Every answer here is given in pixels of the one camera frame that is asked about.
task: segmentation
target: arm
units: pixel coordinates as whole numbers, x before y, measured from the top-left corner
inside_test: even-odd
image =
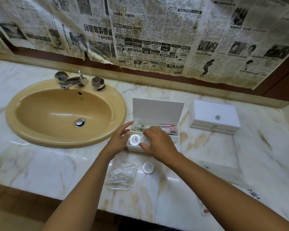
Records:
[[[130,136],[124,124],[111,137],[82,179],[58,206],[42,231],[87,231],[91,229],[99,204],[109,162],[122,151]]]
[[[286,219],[179,153],[171,138],[159,127],[150,127],[144,134],[151,144],[139,145],[173,170],[225,230],[289,230]]]

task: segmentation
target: plastic packet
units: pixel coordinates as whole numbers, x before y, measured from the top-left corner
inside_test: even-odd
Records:
[[[136,174],[137,165],[135,163],[118,163],[113,170],[109,171],[105,185],[108,185],[111,190],[130,190]]]
[[[178,134],[178,126],[171,124],[142,124],[138,121],[134,121],[131,125],[131,131],[143,132],[145,129],[150,128],[151,126],[159,126],[162,130],[164,130],[168,135],[177,135]]]
[[[200,206],[201,206],[201,214],[203,216],[210,214],[210,211],[206,208],[206,206],[204,206],[204,204],[201,202],[201,200],[199,199],[200,202]]]

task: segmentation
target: yellow sink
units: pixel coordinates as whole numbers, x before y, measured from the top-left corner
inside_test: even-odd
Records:
[[[24,140],[46,147],[73,148],[106,140],[123,125],[126,114],[122,96],[111,86],[100,92],[91,83],[63,90],[50,79],[13,97],[5,118]]]

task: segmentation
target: tile floor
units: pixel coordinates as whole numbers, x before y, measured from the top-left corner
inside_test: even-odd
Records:
[[[0,231],[38,231],[60,200],[0,185]],[[104,211],[96,214],[92,230],[117,231],[120,218]]]

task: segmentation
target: sink drain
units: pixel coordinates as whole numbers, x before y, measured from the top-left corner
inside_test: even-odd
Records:
[[[79,119],[76,121],[75,126],[76,127],[83,127],[85,125],[86,121],[84,119]]]

